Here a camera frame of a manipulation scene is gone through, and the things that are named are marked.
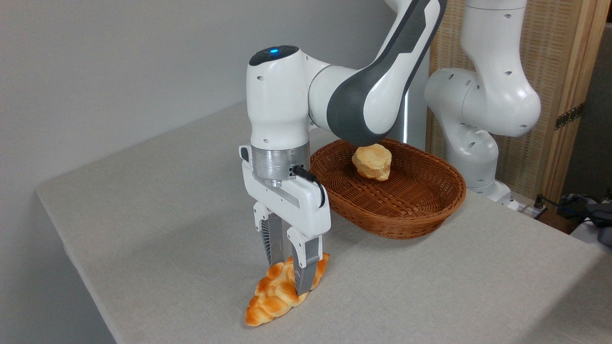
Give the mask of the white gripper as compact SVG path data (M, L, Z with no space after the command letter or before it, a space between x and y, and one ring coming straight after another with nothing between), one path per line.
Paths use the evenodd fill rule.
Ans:
M247 193L257 203L253 206L254 224L262 237L269 266L284 261L284 231L282 220L291 228L287 237L292 244L295 291L298 296L309 292L314 283L318 262L322 259L322 237L331 227L330 208L321 204L321 189L317 183L297 176L270 186L256 179L250 146L240 146L243 159L243 182Z

